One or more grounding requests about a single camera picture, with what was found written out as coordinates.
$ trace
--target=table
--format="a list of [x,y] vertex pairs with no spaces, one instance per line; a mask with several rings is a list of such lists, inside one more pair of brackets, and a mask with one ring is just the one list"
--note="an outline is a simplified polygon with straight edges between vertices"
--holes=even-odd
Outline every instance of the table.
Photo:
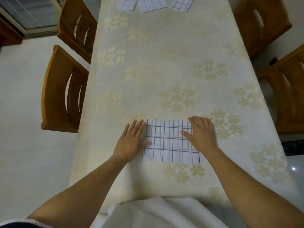
[[[295,205],[300,196],[228,0],[120,12],[102,0],[70,185],[113,153],[134,119],[215,124],[218,144],[250,175]],[[229,206],[211,165],[143,161],[115,180],[103,206],[153,196],[194,197]]]

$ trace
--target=white tablecloth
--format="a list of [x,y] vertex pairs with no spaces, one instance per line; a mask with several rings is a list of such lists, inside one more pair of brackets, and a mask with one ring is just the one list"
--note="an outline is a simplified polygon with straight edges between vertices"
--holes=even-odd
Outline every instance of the white tablecloth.
[[[70,185],[112,155],[128,122],[192,115],[214,122],[220,148],[245,171],[300,203],[228,0],[144,14],[102,0]],[[104,206],[153,196],[229,205],[218,183],[207,161],[139,157],[117,177]]]

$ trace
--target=wooden chair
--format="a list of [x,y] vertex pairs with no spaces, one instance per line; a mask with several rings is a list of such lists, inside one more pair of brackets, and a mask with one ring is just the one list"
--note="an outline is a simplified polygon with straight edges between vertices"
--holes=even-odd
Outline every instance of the wooden chair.
[[83,0],[65,0],[59,16],[57,36],[89,64],[96,29],[97,22]]
[[[78,133],[89,72],[59,45],[53,50],[42,89],[41,128]],[[70,77],[66,110],[65,90]]]
[[278,134],[304,133],[304,45],[258,75],[274,92]]
[[234,16],[250,58],[292,27],[281,0],[243,0]]

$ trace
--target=glass panel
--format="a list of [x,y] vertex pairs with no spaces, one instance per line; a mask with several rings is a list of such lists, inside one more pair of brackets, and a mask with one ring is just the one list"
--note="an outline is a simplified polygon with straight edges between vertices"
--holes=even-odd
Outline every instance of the glass panel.
[[0,6],[25,29],[57,25],[59,13],[49,0],[0,0]]
[[[64,0],[57,0],[60,5],[64,2]],[[83,2],[87,5],[93,17],[98,21],[99,11],[101,6],[101,0],[83,0]]]

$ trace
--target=person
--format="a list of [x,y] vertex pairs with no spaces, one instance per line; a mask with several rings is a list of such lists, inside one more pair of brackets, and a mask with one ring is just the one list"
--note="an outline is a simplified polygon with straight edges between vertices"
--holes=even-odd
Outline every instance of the person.
[[[189,117],[193,135],[181,131],[213,167],[233,207],[248,227],[304,227],[304,214],[231,161],[217,146],[209,119]],[[73,186],[57,194],[25,221],[6,222],[7,227],[85,228],[98,220],[98,212],[114,180],[149,143],[141,140],[146,124],[136,120],[122,133],[113,155]],[[192,198],[160,197],[109,208],[102,227],[227,227]]]

